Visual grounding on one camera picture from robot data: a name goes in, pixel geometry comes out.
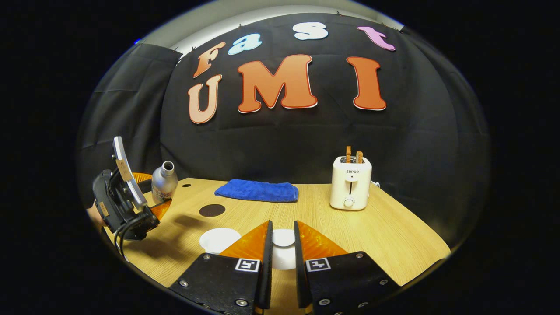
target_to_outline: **letter m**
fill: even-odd
[[[280,101],[283,107],[308,108],[317,105],[317,98],[311,94],[307,65],[311,56],[291,55],[280,63],[276,73],[270,71],[260,61],[241,65],[237,71],[243,75],[243,101],[239,105],[240,113],[256,112],[261,103],[256,100],[258,91],[268,108],[273,108],[280,96],[282,87],[286,87],[285,96]]]

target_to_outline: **screw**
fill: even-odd
[[[235,304],[237,304],[241,307],[244,307],[244,306],[247,306],[248,303],[247,303],[247,301],[245,301],[243,299],[237,299],[237,300],[235,300]]]

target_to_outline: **white paper cup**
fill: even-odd
[[[220,254],[241,238],[236,230],[217,228],[206,231],[200,237],[200,246],[209,254]]]
[[[296,246],[293,230],[278,229],[272,232],[272,268],[290,270],[296,268]]]

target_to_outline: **table surface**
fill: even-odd
[[[299,220],[349,253],[364,251],[401,286],[450,254],[447,244],[426,223],[374,184],[367,207],[353,211],[330,206],[330,184],[295,184],[300,191],[297,202],[273,203],[215,196],[214,191],[225,183],[180,180],[161,224],[142,241],[124,242],[129,261],[169,287],[204,252],[199,244],[204,232],[230,228],[243,236],[268,220],[274,229],[293,229],[293,222]],[[151,193],[145,196],[153,206]],[[215,217],[199,214],[200,208],[211,204],[226,210]],[[295,269],[272,270],[266,314],[304,314],[297,307]]]

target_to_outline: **toaster knob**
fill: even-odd
[[[343,201],[345,207],[352,207],[354,205],[354,198],[348,197]]]

